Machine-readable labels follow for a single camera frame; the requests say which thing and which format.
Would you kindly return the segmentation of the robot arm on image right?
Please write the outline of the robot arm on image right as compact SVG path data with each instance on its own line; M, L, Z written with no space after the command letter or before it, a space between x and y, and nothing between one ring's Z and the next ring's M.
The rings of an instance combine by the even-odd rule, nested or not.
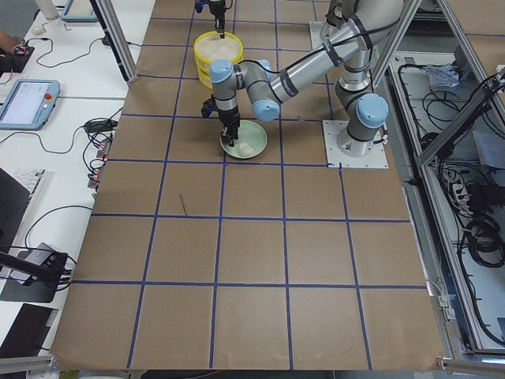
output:
M270 122L280 107L304 88L342 66L335 92L350 120L337 137L339 150L352 157L366 156L377 130L385 123L386 100L373 93L368 68L371 53L398 23L403 3L383 1L332 1L328 7L321 43L306 56L278 72L266 60L232 63L218 59L210 65L213 88L201 114L216 112L223 124L221 141L234 146L241 116L237 92L246 90L257 119Z

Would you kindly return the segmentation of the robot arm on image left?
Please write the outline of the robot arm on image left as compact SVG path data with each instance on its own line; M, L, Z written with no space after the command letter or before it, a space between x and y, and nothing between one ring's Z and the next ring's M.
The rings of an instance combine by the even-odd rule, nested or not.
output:
M234 2L231 1L230 4L227 5L226 0L208 1L210 13L215 18L215 31L221 39L225 38L226 12L232 8L233 4Z

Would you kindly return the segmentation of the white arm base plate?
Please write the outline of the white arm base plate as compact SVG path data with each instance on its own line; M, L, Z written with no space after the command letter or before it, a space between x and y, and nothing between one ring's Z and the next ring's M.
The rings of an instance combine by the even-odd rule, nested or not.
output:
M315 50L325 39L328 39L336 27L329 25L326 21L310 21L309 32L311 39L311 47Z
M347 133L347 120L323 120L327 165L330 168L388 169L380 129L371 141L353 140Z

